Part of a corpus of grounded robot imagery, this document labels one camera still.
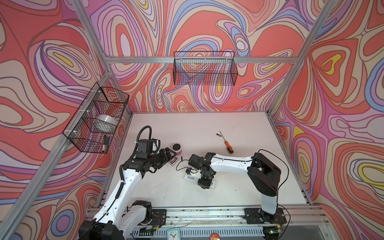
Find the orange handled screwdriver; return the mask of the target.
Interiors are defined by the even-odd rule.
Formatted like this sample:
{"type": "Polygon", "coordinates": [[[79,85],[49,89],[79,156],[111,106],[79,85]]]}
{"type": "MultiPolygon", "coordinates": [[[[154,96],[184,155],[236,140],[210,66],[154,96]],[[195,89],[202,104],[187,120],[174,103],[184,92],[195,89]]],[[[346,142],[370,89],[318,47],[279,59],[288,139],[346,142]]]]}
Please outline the orange handled screwdriver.
{"type": "Polygon", "coordinates": [[[224,140],[224,143],[225,143],[225,145],[226,145],[227,151],[228,151],[230,154],[233,154],[233,153],[234,153],[234,150],[233,150],[232,146],[231,146],[231,145],[229,144],[229,142],[225,139],[225,137],[224,137],[224,135],[222,134],[222,132],[219,131],[219,133],[220,133],[221,138],[223,138],[223,140],[224,140]]]}

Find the white remote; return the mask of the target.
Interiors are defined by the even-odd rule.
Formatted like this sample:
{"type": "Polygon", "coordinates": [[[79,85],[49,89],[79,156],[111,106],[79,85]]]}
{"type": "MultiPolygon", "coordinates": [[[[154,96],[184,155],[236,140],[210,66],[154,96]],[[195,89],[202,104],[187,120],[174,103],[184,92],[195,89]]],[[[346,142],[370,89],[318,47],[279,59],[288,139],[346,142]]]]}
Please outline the white remote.
{"type": "MultiPolygon", "coordinates": [[[[194,182],[194,183],[198,183],[199,179],[201,178],[201,174],[200,173],[190,173],[190,174],[185,174],[184,176],[184,179],[186,181],[190,181],[190,182],[194,182]]],[[[211,185],[210,185],[210,189],[215,189],[216,187],[216,180],[213,180],[211,185]]]]}

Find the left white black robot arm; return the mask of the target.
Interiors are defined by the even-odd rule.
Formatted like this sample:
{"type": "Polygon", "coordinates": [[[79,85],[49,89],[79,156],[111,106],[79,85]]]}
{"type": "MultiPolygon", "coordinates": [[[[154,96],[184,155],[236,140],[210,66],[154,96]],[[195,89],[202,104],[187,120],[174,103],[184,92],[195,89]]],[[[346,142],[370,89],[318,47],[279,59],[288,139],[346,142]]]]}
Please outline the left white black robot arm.
{"type": "Polygon", "coordinates": [[[151,202],[136,200],[130,209],[128,204],[145,173],[152,173],[151,168],[157,171],[175,156],[173,150],[165,148],[144,159],[138,153],[129,158],[119,167],[120,180],[104,206],[92,220],[81,224],[79,239],[125,240],[138,225],[150,228],[150,232],[161,228],[166,223],[165,216],[157,216],[151,202]]]}

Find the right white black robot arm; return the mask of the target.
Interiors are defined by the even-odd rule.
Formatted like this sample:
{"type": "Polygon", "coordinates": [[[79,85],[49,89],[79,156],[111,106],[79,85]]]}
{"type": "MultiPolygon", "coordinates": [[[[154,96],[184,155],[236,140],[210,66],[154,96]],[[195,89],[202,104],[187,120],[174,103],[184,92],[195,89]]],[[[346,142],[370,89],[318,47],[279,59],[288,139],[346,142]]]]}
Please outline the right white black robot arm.
{"type": "Polygon", "coordinates": [[[251,157],[237,158],[207,153],[204,157],[192,155],[189,166],[200,172],[197,181],[203,189],[209,189],[216,173],[247,175],[261,193],[261,208],[245,217],[248,224],[276,224],[278,188],[281,170],[261,153],[251,157]]]}

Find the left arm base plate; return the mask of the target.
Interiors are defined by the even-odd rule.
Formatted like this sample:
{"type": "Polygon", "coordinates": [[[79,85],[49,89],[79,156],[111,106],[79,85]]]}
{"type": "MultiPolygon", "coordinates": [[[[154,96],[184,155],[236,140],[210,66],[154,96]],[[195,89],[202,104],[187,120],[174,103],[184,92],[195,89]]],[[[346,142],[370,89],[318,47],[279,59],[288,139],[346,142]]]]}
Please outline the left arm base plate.
{"type": "Polygon", "coordinates": [[[155,209],[152,210],[152,218],[150,221],[145,222],[144,224],[140,223],[138,226],[163,226],[166,224],[167,210],[166,209],[155,209]]]}

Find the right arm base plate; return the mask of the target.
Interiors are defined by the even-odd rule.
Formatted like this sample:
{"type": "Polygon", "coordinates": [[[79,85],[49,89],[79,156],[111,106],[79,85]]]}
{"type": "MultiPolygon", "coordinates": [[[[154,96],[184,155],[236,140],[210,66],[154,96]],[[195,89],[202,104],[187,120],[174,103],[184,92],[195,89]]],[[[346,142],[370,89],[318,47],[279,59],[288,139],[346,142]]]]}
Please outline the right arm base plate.
{"type": "Polygon", "coordinates": [[[268,214],[262,211],[261,208],[245,208],[243,219],[247,221],[247,224],[272,224],[272,225],[284,225],[287,223],[284,211],[282,208],[277,208],[274,215],[268,214]]]}

